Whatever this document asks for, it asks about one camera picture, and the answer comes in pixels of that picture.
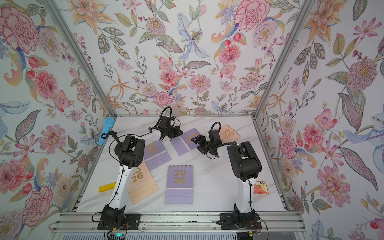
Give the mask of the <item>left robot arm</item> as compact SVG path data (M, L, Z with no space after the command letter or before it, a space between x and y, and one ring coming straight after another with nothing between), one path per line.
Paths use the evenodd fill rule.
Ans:
M174 116L160 116L156 124L149 127L143 135L118 136L118 133L112 130L114 124L115 119L107 117L99 139L99 144L102 145L108 137L113 138L112 144L116 146L114 153L110 153L110 156L119 163L114 192L102 211L104 216L124 211L125 198L128 196L128 189L132 182L132 171L135 171L144 161L146 145L165 138L171 140L183 134L181 122Z

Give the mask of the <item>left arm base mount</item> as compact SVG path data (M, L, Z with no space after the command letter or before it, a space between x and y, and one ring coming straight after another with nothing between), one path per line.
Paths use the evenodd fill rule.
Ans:
M141 214L124 214L116 219L102 215L97 230L138 230L140 219Z

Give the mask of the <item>purple calendar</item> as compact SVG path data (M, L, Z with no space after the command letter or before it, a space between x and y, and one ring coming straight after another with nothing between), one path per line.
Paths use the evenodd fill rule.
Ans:
M200 133L197 129L193 128L182 135L171 140L171 144L179 156L182 156L191 150L197 148L198 144L195 144L192 139L199 136Z
M194 202L193 166L168 167L165 204L192 204Z
M145 147L144 161L150 171L171 161L162 141L155 141Z

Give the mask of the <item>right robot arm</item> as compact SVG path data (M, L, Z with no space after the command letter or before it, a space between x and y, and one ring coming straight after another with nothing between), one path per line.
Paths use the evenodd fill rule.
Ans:
M208 139L203 135L198 135L191 141L198 145L197 149L202 154L230 161L232 171L238 179L238 197L234 205L233 216L238 223L252 221L256 217L256 212L253 208L254 185L251 183L251 179L259 176L262 164L251 143L223 143L219 130L209 131Z

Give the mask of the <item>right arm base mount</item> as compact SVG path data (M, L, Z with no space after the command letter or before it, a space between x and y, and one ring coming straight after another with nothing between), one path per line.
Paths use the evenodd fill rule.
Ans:
M256 213L237 214L221 213L220 218L216 221L222 230L261 230L262 224L259 215Z

